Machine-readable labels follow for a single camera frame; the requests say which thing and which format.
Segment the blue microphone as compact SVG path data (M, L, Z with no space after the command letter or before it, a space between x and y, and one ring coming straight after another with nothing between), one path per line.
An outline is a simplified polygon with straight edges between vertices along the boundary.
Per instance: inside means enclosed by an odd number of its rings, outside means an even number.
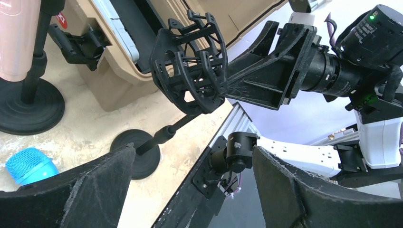
M5 163L16 184L28 185L59 174L52 159L40 150L30 147L12 155Z

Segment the black round-base shock mount stand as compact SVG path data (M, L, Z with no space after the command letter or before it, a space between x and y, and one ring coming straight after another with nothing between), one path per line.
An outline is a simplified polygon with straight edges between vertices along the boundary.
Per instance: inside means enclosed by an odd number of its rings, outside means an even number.
M168 28L158 31L150 56L153 82L184 117L164 126L154 135L139 129L120 133L111 150L132 143L135 157L133 180L147 178L157 169L159 145L172 139L177 131L201 114L210 114L224 102L227 89L228 56L218 23L211 13L187 10L188 26L168 19Z

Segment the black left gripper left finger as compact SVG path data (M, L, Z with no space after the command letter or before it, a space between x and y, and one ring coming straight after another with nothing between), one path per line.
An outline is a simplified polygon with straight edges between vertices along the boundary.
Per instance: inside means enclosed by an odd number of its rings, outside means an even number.
M53 177L0 193L3 228L115 228L135 158L129 143Z

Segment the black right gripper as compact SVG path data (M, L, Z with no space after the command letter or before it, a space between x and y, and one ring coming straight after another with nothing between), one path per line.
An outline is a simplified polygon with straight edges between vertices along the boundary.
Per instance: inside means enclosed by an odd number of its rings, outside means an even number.
M229 62L253 54L266 57L279 28L268 20L253 28L227 50ZM317 34L313 26L287 23L283 27L278 47L279 59L271 64L256 63L228 77L227 98L278 110L296 98L312 61L312 45Z

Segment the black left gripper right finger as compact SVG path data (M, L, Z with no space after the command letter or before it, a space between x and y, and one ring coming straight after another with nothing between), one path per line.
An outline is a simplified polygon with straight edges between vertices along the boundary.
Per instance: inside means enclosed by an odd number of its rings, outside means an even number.
M400 228L403 202L350 190L303 171L260 146L253 172L268 228Z

